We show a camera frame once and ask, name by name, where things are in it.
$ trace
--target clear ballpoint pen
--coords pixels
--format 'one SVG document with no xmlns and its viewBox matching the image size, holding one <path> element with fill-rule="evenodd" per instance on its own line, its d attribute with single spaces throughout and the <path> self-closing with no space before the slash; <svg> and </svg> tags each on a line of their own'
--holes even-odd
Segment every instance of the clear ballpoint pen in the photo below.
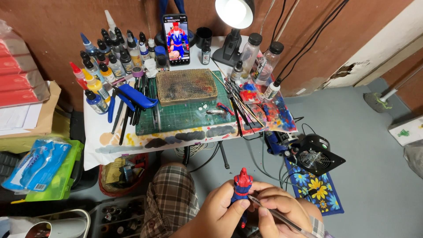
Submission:
<svg viewBox="0 0 423 238">
<path fill-rule="evenodd" d="M 251 196 L 248 195 L 248 198 L 251 199 L 251 201 L 259 206 L 261 206 L 260 201 Z M 279 220 L 283 221 L 285 224 L 287 224 L 288 226 L 294 228 L 295 230 L 299 231 L 301 234 L 305 235 L 308 238 L 317 238 L 317 236 L 313 235 L 312 233 L 304 230 L 303 228 L 299 227 L 298 225 L 296 225 L 295 223 L 293 223 L 291 220 L 289 220 L 285 215 L 283 215 L 280 211 L 276 210 L 276 209 L 269 209 L 269 212 L 276 218 L 278 218 Z"/>
</svg>

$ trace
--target paint palette sponge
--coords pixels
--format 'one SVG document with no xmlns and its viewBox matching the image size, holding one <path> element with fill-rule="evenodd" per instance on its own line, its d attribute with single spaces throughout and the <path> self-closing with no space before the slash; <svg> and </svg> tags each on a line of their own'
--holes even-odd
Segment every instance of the paint palette sponge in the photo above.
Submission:
<svg viewBox="0 0 423 238">
<path fill-rule="evenodd" d="M 217 99 L 217 87 L 208 69 L 163 71 L 156 75 L 162 107 Z"/>
</svg>

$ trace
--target phone screen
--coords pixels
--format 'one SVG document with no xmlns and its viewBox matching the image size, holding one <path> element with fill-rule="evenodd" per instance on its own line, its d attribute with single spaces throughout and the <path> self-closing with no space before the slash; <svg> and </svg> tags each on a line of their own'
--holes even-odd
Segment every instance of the phone screen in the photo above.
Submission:
<svg viewBox="0 0 423 238">
<path fill-rule="evenodd" d="M 190 63 L 190 50 L 188 44 L 188 19 L 186 15 L 164 15 L 166 44 L 169 52 L 171 66 Z"/>
</svg>

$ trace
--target flower patterned mat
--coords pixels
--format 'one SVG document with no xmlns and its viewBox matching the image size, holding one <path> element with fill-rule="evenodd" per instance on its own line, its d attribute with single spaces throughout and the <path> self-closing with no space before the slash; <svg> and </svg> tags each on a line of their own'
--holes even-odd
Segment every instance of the flower patterned mat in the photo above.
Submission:
<svg viewBox="0 0 423 238">
<path fill-rule="evenodd" d="M 294 166 L 294 163 L 289 162 L 287 159 L 285 159 L 285 163 L 288 170 Z M 293 174 L 300 171 L 305 170 L 298 166 L 294 166 L 294 168 L 289 171 L 289 174 L 292 174 L 290 176 L 291 183 L 297 184 L 306 191 L 312 188 L 317 190 L 316 194 L 308 196 L 308 198 L 309 201 L 311 200 L 311 202 L 319 208 L 322 216 L 344 213 L 341 201 L 336 193 L 335 186 L 333 185 L 329 172 L 319 177 L 316 177 L 314 174 L 309 172 L 305 175 Z M 292 187 L 294 188 L 295 197 L 304 197 L 306 195 L 303 190 L 294 185 Z"/>
</svg>

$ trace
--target brown wall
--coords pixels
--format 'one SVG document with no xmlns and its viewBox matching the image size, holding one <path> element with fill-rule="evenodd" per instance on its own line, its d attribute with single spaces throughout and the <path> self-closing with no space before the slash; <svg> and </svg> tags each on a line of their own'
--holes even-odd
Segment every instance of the brown wall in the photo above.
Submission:
<svg viewBox="0 0 423 238">
<path fill-rule="evenodd" d="M 300 1 L 279 40 L 285 45 L 285 50 L 275 73 L 281 71 L 340 2 Z M 313 49 L 299 61 L 295 70 L 281 84 L 283 95 L 296 96 L 295 93 L 302 88 L 307 89 L 306 93 L 313 92 L 410 2 L 412 0 L 350 1 L 337 19 L 324 30 Z M 255 1 L 255 20 L 241 34 L 260 31 L 270 3 L 271 0 Z M 266 19 L 262 51 L 270 44 L 282 3 L 282 0 L 277 0 Z M 287 0 L 282 19 L 285 19 L 293 4 L 294 0 Z M 63 98 L 81 111 L 82 93 L 74 82 L 69 61 L 82 66 L 79 50 L 83 49 L 83 45 L 79 32 L 84 32 L 91 41 L 99 38 L 100 29 L 108 28 L 105 9 L 110 11 L 122 31 L 130 29 L 136 35 L 143 31 L 147 37 L 153 37 L 160 29 L 157 1 L 154 0 L 1 0 L 0 19 L 7 21 L 27 42 L 44 78 L 56 80 L 63 89 Z M 211 28 L 215 36 L 226 35 L 230 31 L 217 16 L 214 0 L 185 0 L 185 10 L 189 27 L 193 31 L 201 26 Z M 168 13 L 176 12 L 175 3 L 170 0 Z"/>
<path fill-rule="evenodd" d="M 423 65 L 423 48 L 397 64 L 381 77 L 392 89 Z M 416 116 L 423 115 L 423 70 L 408 80 L 396 94 Z"/>
</svg>

